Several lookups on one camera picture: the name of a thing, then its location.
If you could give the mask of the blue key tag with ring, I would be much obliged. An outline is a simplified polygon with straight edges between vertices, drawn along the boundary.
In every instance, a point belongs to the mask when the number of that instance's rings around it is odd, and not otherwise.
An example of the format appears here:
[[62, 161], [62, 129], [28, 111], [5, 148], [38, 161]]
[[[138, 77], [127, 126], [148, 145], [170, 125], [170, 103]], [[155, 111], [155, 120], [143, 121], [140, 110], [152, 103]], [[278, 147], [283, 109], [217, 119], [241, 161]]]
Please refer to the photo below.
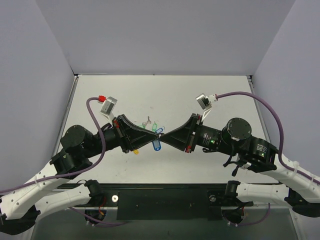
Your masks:
[[161, 141], [159, 139], [156, 139], [152, 142], [152, 146], [153, 146], [153, 149], [158, 152], [162, 149], [162, 146], [161, 146]]

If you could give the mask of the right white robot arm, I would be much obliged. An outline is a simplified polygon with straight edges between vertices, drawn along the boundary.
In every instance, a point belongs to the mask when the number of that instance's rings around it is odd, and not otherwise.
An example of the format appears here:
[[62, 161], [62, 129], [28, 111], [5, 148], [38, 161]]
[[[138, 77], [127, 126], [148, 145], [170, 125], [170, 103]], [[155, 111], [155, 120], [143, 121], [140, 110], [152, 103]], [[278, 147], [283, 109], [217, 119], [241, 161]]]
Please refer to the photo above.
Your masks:
[[252, 135], [250, 124], [239, 117], [232, 118], [221, 130], [205, 126], [200, 115], [192, 115], [181, 127], [160, 137], [161, 142], [186, 153], [202, 147], [205, 153], [228, 156], [224, 167], [262, 174], [278, 181], [277, 184], [252, 184], [237, 180], [227, 182], [222, 199], [240, 206], [255, 202], [291, 208], [305, 217], [320, 216], [320, 179], [300, 167], [297, 161], [286, 158], [268, 141]]

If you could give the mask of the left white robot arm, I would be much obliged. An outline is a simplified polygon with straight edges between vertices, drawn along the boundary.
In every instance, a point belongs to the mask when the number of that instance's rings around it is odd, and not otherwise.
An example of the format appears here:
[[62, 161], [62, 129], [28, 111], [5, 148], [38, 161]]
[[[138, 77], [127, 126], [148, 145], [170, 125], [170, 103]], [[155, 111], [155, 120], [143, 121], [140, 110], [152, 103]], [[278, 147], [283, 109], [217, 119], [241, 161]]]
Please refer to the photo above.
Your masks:
[[128, 153], [158, 138], [157, 133], [134, 125], [123, 114], [98, 128], [97, 134], [81, 125], [71, 126], [60, 140], [61, 151], [22, 187], [0, 197], [0, 231], [14, 236], [54, 212], [77, 205], [102, 206], [107, 200], [97, 180], [87, 180], [68, 191], [52, 192], [92, 169], [90, 158], [102, 159], [106, 151], [117, 147]]

